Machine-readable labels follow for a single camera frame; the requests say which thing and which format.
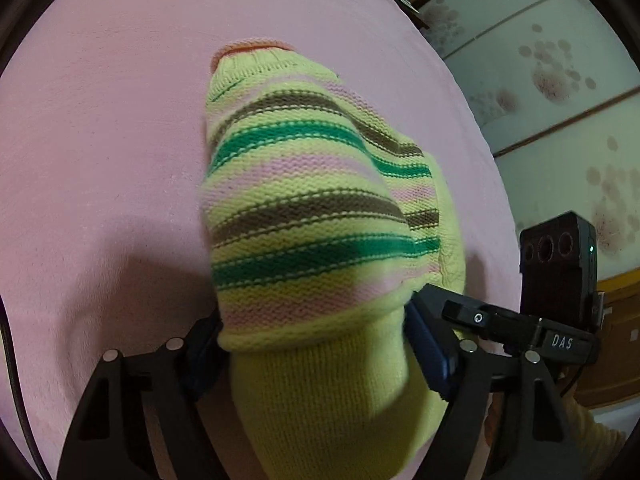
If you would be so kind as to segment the floral wardrobe sliding doors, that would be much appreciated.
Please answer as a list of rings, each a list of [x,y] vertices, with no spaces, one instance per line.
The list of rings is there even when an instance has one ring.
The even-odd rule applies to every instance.
[[[606,292],[597,364],[580,400],[639,392],[639,43],[610,0],[400,0],[422,20],[496,161],[526,257],[567,259],[574,212],[596,231]]]

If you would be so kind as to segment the yellow striped knit cardigan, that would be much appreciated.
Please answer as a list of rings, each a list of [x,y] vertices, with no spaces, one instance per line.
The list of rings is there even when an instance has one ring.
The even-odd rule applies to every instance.
[[[433,157],[287,44],[212,62],[202,185],[234,405],[271,479],[389,479],[446,405],[404,336],[427,284],[462,292]]]

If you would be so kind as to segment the dark wooden nightstand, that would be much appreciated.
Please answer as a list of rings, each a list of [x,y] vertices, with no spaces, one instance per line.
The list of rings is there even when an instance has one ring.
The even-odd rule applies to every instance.
[[[430,28],[430,26],[425,23],[420,12],[416,10],[409,0],[394,0],[394,3],[398,5],[398,8],[403,14],[407,15],[407,18],[417,29],[427,30]]]

